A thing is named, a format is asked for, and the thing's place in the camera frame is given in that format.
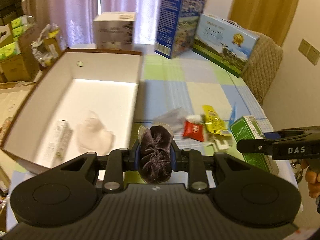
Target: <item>plaid tablecloth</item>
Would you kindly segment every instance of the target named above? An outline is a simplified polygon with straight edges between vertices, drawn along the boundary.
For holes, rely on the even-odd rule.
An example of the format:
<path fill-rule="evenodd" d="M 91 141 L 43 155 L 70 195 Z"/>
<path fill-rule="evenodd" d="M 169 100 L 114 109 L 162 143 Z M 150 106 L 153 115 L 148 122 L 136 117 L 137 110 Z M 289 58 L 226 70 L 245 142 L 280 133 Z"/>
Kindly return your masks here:
<path fill-rule="evenodd" d="M 166 112 L 181 107 L 189 114 L 202 114 L 202 105 L 211 105 L 220 118 L 228 122 L 233 106 L 237 106 L 236 119 L 253 115 L 263 132 L 273 128 L 263 109 L 241 78 L 236 78 L 218 65 L 187 51 L 173 59 L 156 54 L 152 45 L 138 49 L 144 52 L 141 82 L 139 84 L 130 147 L 138 136 L 141 125 L 150 127 L 152 120 Z M 184 139 L 182 131 L 175 133 L 174 140 L 180 149 L 192 148 L 202 155 L 212 156 L 214 148 L 192 139 Z M 236 143 L 228 153 L 243 160 L 236 150 Z M 297 186 L 288 161 L 277 161 L 279 176 Z M 186 173 L 172 174 L 169 183 L 186 182 Z M 211 186 L 212 176 L 208 173 Z M 143 182 L 137 172 L 127 172 L 126 182 Z"/>

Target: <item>brown velvet cloth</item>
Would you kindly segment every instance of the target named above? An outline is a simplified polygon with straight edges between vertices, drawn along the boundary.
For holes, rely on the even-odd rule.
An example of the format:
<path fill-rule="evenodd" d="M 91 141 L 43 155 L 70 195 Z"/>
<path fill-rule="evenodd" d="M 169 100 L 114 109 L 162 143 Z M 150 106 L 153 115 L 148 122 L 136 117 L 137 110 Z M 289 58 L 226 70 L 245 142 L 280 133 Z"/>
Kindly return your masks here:
<path fill-rule="evenodd" d="M 146 129 L 140 141 L 139 174 L 146 183 L 161 183 L 171 176 L 170 145 L 173 136 L 163 126 Z"/>

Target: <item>clear plastic bag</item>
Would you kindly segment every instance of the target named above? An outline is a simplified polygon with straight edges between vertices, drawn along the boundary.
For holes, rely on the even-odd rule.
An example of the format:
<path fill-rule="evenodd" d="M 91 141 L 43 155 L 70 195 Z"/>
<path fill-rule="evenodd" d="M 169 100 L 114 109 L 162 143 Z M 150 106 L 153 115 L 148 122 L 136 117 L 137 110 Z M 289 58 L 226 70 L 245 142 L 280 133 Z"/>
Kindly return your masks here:
<path fill-rule="evenodd" d="M 59 26 L 56 24 L 47 24 L 41 31 L 38 39 L 31 43 L 33 56 L 44 67 L 52 65 L 52 61 L 56 60 L 59 56 L 56 50 L 48 50 L 44 45 L 44 39 L 50 38 L 52 34 L 59 40 L 59 49 L 61 51 L 65 50 L 67 44 L 61 34 Z"/>
<path fill-rule="evenodd" d="M 161 116 L 155 117 L 153 123 L 165 123 L 170 126 L 173 132 L 177 132 L 184 127 L 184 121 L 188 115 L 183 108 L 177 108 Z"/>

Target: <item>blue cardboard box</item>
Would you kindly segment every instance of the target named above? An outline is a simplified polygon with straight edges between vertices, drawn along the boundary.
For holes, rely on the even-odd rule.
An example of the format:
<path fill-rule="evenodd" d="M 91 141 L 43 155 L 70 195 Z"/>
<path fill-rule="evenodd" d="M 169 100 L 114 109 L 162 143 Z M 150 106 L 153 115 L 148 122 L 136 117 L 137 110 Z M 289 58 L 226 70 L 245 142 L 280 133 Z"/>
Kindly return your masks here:
<path fill-rule="evenodd" d="M 206 0 L 161 0 L 155 52 L 172 58 L 192 47 Z"/>
<path fill-rule="evenodd" d="M 239 77 L 258 38 L 217 16 L 202 14 L 192 50 Z"/>

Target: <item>quilted chair cover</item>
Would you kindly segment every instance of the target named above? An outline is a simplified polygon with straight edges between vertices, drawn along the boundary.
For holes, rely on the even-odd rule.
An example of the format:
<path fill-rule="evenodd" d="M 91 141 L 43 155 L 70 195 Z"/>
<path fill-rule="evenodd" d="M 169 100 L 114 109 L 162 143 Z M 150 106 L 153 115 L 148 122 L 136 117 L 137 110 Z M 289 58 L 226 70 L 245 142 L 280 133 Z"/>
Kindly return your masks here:
<path fill-rule="evenodd" d="M 270 37 L 258 32 L 252 33 L 260 38 L 253 48 L 241 77 L 259 104 L 262 105 L 263 99 L 280 66 L 283 50 Z"/>

